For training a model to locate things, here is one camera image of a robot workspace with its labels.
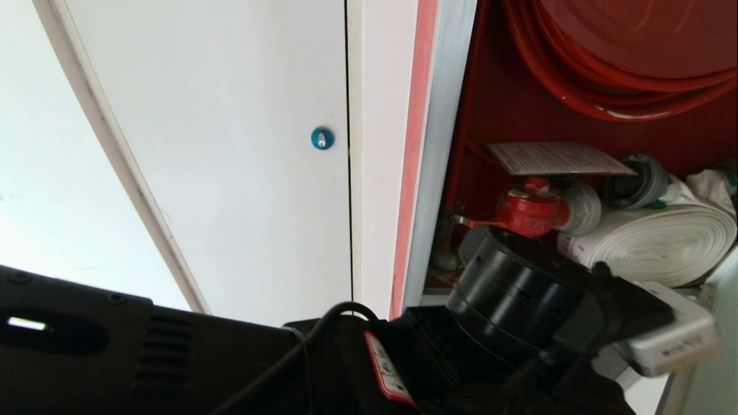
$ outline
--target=sticker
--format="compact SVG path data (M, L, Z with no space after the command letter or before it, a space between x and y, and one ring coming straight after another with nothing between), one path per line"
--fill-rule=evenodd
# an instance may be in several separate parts
M390 400L405 402L415 406L413 398L410 397L410 392L405 388L405 384L400 379L400 375L397 373L392 360L387 355L387 351L384 350L382 343L372 332L364 332L364 338L367 341L369 356L371 356L374 373L376 374L379 389L382 390L382 393Z
M508 173L626 174L635 172L610 155L584 143L532 142L487 144Z

